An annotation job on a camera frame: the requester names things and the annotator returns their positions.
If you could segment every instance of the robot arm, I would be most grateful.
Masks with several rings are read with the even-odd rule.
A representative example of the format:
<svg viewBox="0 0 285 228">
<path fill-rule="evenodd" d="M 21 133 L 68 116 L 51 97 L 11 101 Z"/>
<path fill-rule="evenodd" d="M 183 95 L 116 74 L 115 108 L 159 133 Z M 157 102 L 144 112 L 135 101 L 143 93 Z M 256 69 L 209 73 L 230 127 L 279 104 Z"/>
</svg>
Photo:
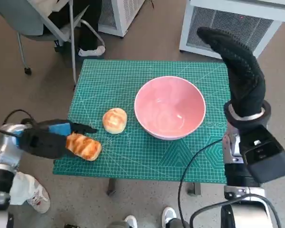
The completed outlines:
<svg viewBox="0 0 285 228">
<path fill-rule="evenodd" d="M 69 134 L 95 133 L 97 130 L 69 120 L 51 120 L 36 123 L 25 119 L 22 124 L 5 124 L 0 129 L 14 133 L 18 137 L 0 135 L 0 211 L 9 206 L 9 192 L 23 152 L 32 155 L 57 159 L 65 154 L 73 156 L 66 149 Z"/>
<path fill-rule="evenodd" d="M 228 32 L 199 28 L 198 36 L 219 53 L 228 68 L 231 100 L 224 105 L 228 129 L 223 137 L 227 185 L 233 200 L 246 194 L 265 197 L 261 184 L 285 176 L 285 151 L 266 129 L 271 107 L 265 79 L 251 50 Z M 222 228 L 272 228 L 267 204 L 247 197 L 221 209 Z"/>
</svg>

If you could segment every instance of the bowl rim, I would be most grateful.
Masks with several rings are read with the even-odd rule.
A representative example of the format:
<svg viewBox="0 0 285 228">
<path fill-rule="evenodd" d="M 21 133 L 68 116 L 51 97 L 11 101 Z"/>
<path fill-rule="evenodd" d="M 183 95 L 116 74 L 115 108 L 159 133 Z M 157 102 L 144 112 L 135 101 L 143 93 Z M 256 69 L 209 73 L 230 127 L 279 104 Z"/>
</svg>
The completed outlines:
<svg viewBox="0 0 285 228">
<path fill-rule="evenodd" d="M 144 124 L 141 123 L 141 121 L 137 118 L 137 111 L 136 111 L 136 104 L 137 104 L 137 96 L 139 95 L 140 91 L 151 81 L 154 81 L 154 80 L 158 80 L 158 79 L 161 79 L 163 77 L 172 77 L 172 78 L 177 78 L 177 79 L 180 79 L 180 80 L 183 80 L 189 84 L 191 84 L 197 91 L 198 93 L 200 94 L 202 100 L 203 100 L 203 104 L 204 104 L 204 115 L 203 115 L 203 118 L 201 119 L 200 123 L 197 125 L 196 128 L 194 128 L 193 130 L 189 131 L 188 133 L 186 133 L 184 136 L 179 136 L 179 135 L 172 135 L 172 136 L 164 136 L 164 135 L 160 135 L 160 134 L 156 134 L 152 131 L 150 131 L 147 127 L 144 126 Z M 148 132 L 152 133 L 153 135 L 156 135 L 157 137 L 161 137 L 161 138 L 166 138 L 166 139 L 173 139 L 173 138 L 183 138 L 183 137 L 186 137 L 187 135 L 191 134 L 192 132 L 194 132 L 196 129 L 198 129 L 198 127 L 204 122 L 204 119 L 205 119 L 205 116 L 206 116 L 206 102 L 205 102 L 205 99 L 204 99 L 204 96 L 203 94 L 200 92 L 200 90 L 193 84 L 191 83 L 190 81 L 182 78 L 182 77 L 177 77 L 177 76 L 160 76 L 160 77 L 156 77 L 156 78 L 153 78 L 149 81 L 147 81 L 137 92 L 136 96 L 135 96 L 135 101 L 134 101 L 134 113 L 135 113 L 135 117 L 137 119 L 137 121 L 139 122 L 139 124 L 145 129 L 147 130 Z"/>
</svg>

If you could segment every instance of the bun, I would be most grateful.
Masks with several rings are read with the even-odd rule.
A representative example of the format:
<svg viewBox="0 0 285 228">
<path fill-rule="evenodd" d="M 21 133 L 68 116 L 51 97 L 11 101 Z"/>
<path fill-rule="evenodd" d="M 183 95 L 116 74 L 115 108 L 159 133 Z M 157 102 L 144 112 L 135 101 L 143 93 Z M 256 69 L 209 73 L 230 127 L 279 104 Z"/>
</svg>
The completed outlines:
<svg viewBox="0 0 285 228">
<path fill-rule="evenodd" d="M 73 154 L 88 160 L 97 159 L 101 151 L 101 144 L 82 134 L 72 133 L 66 138 L 66 148 Z"/>
<path fill-rule="evenodd" d="M 127 125 L 127 113 L 121 108 L 112 108 L 104 114 L 103 125 L 111 134 L 121 133 Z"/>
</svg>

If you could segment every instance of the green cutting mat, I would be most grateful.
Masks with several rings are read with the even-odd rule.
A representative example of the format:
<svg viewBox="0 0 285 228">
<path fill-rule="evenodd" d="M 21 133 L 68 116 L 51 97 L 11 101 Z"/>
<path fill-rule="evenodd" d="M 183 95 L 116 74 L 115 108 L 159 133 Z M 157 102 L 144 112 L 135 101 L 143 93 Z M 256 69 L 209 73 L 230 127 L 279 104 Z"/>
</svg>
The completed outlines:
<svg viewBox="0 0 285 228">
<path fill-rule="evenodd" d="M 140 87 L 159 76 L 178 76 L 195 84 L 206 101 L 203 124 L 177 141 L 150 136 L 134 114 L 134 99 Z M 220 139 L 226 129 L 223 104 L 229 100 L 228 76 L 222 63 L 166 61 L 85 60 L 68 118 L 88 124 L 98 133 L 90 137 L 103 150 L 94 162 L 64 157 L 54 165 L 54 174 L 179 181 L 184 168 L 199 149 Z M 110 108 L 128 113 L 125 131 L 111 135 L 102 127 L 102 116 Z M 201 153 L 185 181 L 224 183 L 221 143 Z"/>
</svg>

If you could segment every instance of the chair wheel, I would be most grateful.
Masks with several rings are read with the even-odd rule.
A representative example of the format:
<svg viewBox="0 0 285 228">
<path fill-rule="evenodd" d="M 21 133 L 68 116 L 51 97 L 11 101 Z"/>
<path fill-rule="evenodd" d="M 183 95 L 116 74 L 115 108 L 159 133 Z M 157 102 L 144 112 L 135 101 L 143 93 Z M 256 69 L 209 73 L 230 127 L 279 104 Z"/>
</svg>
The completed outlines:
<svg viewBox="0 0 285 228">
<path fill-rule="evenodd" d="M 32 70 L 31 70 L 29 67 L 24 68 L 24 73 L 25 73 L 26 75 L 32 75 Z"/>
</svg>

